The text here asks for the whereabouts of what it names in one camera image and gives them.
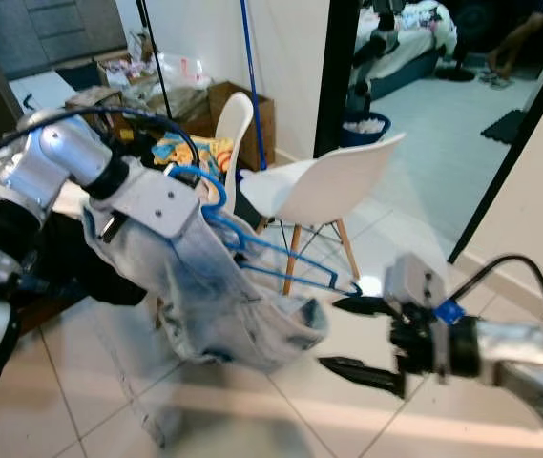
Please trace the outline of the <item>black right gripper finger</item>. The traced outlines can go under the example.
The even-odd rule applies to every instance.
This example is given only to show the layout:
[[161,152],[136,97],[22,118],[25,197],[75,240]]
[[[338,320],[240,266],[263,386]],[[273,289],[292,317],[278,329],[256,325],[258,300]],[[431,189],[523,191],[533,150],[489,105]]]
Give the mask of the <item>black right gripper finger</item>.
[[333,372],[350,383],[366,385],[393,394],[399,400],[405,400],[407,394],[407,378],[402,372],[388,369],[377,369],[368,366],[358,359],[327,355],[316,359],[327,370]]
[[394,309],[385,298],[374,296],[343,297],[332,303],[335,308],[348,311],[348,313],[360,315],[360,317],[390,317],[399,319],[399,311]]

